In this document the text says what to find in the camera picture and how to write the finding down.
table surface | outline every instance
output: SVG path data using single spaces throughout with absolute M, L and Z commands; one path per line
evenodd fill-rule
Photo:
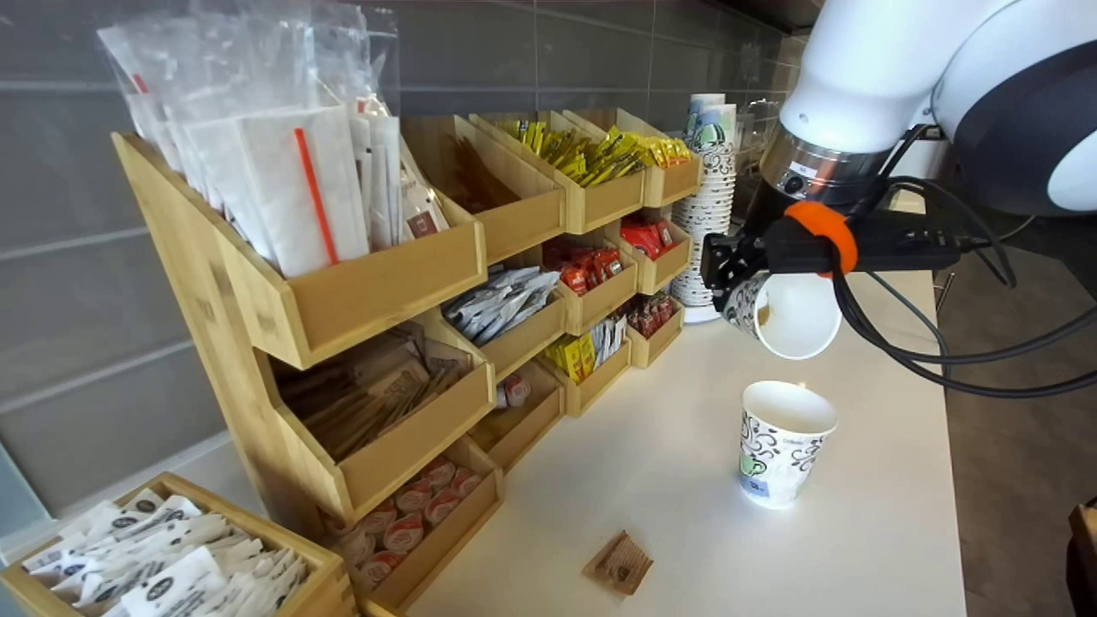
M 935 351 L 872 276 L 850 280 L 894 344 Z M 889 280 L 932 314 L 929 275 Z M 753 507 L 735 479 L 752 379 L 808 385 L 840 410 L 792 510 Z M 583 577 L 618 532 L 656 558 L 633 598 Z M 963 612 L 943 392 L 848 324 L 807 364 L 726 321 L 690 324 L 656 367 L 628 370 L 535 442 L 410 612 Z

wooden shelf organizer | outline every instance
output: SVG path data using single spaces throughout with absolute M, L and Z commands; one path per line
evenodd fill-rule
M 284 408 L 264 355 L 305 370 L 481 286 L 483 230 L 466 214 L 444 206 L 444 232 L 284 280 L 146 144 L 114 144 L 244 468 L 275 521 L 321 540 L 334 521 L 355 521 L 486 415 L 495 372 L 481 364 L 336 463 Z

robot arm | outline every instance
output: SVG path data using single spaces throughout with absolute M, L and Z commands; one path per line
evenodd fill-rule
M 948 265 L 943 236 L 875 214 L 920 121 L 946 131 L 943 184 L 961 198 L 1026 216 L 1095 214 L 1097 3 L 827 0 L 743 230 L 707 239 L 716 302 L 762 268 L 827 268 L 827 247 L 783 227 L 799 198 L 850 220 L 872 256 L 860 268 Z

black cable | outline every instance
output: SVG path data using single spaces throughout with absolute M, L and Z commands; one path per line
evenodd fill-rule
M 1043 216 L 1030 216 L 1030 220 L 1020 220 L 1016 230 L 999 232 L 999 236 L 990 236 L 990 239 L 961 244 L 961 250 L 976 250 L 976 247 L 990 247 L 990 244 L 1008 244 L 1008 239 L 1020 236 L 1034 220 L 1043 220 Z
M 990 385 L 971 385 L 971 379 L 952 379 L 946 372 L 932 372 L 926 367 L 920 367 L 920 360 L 912 360 L 914 352 L 890 345 L 875 321 L 865 314 L 860 302 L 854 298 L 848 276 L 840 271 L 833 271 L 833 295 L 838 304 L 844 313 L 844 320 L 850 321 L 850 329 L 866 338 L 872 345 L 876 345 L 881 352 L 889 352 L 894 364 L 903 364 L 904 370 L 920 372 L 923 379 L 932 379 L 939 387 L 948 392 L 963 392 L 963 394 L 980 394 L 980 396 L 1054 396 L 1054 394 L 1066 394 L 1066 392 L 1080 392 L 1080 387 L 1097 387 L 1097 370 L 1078 372 L 1068 379 L 1054 379 L 1054 385 L 1034 385 L 1034 387 L 990 387 Z
M 1008 262 L 1008 254 L 1004 254 L 1002 244 L 995 239 L 995 230 L 990 230 L 987 220 L 976 216 L 955 193 L 948 193 L 948 190 L 943 190 L 943 184 L 935 184 L 935 180 L 926 180 L 926 177 L 898 175 L 898 177 L 889 180 L 886 203 L 890 203 L 890 195 L 903 193 L 903 190 L 920 193 L 920 195 L 926 195 L 926 198 L 943 198 L 943 203 L 948 203 L 955 214 L 963 214 L 963 216 L 983 232 L 983 239 L 987 239 L 987 247 L 995 250 L 995 256 L 999 256 L 1002 268 L 995 268 L 995 265 L 987 262 L 987 254 L 980 254 L 980 247 L 971 247 L 971 250 L 987 265 L 987 271 L 990 271 L 1004 287 L 1019 287 L 1016 265 Z
M 987 244 L 990 244 L 999 254 L 1002 254 L 1002 247 L 999 247 L 1002 236 L 1016 236 L 1016 232 L 1030 230 L 1033 220 L 1034 220 L 1034 216 L 1030 216 L 1020 227 L 1016 227 L 1016 230 L 1008 230 L 1008 232 L 990 232 L 990 227 L 987 227 L 961 195 L 946 193 L 943 184 L 932 184 L 932 180 L 923 180 L 923 177 L 894 177 L 886 198 L 890 198 L 898 190 L 912 190 L 912 193 L 923 193 L 923 195 L 926 195 L 926 190 L 929 190 L 929 193 L 939 193 L 948 206 L 955 206 L 961 214 L 971 214 L 971 220 L 987 232 Z M 1016 280 L 1011 262 L 1008 262 L 1004 254 L 1002 254 L 1002 265 L 1008 268 L 1002 276 Z M 943 355 L 943 352 L 939 352 L 939 355 L 929 355 L 929 352 L 914 352 L 914 351 L 898 351 L 898 352 L 904 352 L 904 355 L 914 360 L 914 364 L 955 364 L 955 367 L 961 367 L 961 364 L 1002 364 L 1002 360 L 1016 360 L 1016 355 L 1047 351 L 1047 345 L 1059 344 L 1064 337 L 1091 324 L 1095 320 L 1097 320 L 1097 304 L 1091 304 L 1091 310 L 1080 313 L 1078 320 L 1068 320 L 1068 321 L 1064 321 L 1064 324 L 1057 324 L 1057 329 L 1048 329 L 1048 332 L 1043 332 L 1043 337 L 1020 338 L 1020 344 L 1016 344 L 1016 345 L 987 351 L 987 352 L 952 352 L 952 355 Z

snack package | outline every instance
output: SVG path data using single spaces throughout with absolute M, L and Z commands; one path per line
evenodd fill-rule
M 516 372 L 512 372 L 508 379 L 498 385 L 498 392 L 495 392 L 495 410 L 524 408 L 528 394 L 531 394 L 531 385 L 528 385 L 528 377 L 516 370 Z
M 576 295 L 594 290 L 625 271 L 622 250 L 607 239 L 556 236 L 545 244 L 545 268 Z
M 676 232 L 664 220 L 650 214 L 631 214 L 622 220 L 622 239 L 639 247 L 649 262 L 658 262 L 664 250 L 676 247 Z
M 598 367 L 598 351 L 588 337 L 562 337 L 545 355 L 572 379 L 583 385 Z
M 552 287 L 556 287 L 556 271 L 503 268 L 503 271 L 495 271 L 486 286 L 449 302 L 443 314 L 466 338 L 483 345 L 502 332 L 531 320 L 538 310 L 545 310 L 552 298 Z
M 625 314 L 610 314 L 588 329 L 594 338 L 594 367 L 602 367 L 625 345 Z
M 628 324 L 650 338 L 676 314 L 672 295 L 633 298 L 628 304 Z
M 540 121 L 503 121 L 498 128 L 583 190 L 607 184 L 642 168 L 639 139 L 618 131 L 598 139 L 576 128 L 552 128 Z

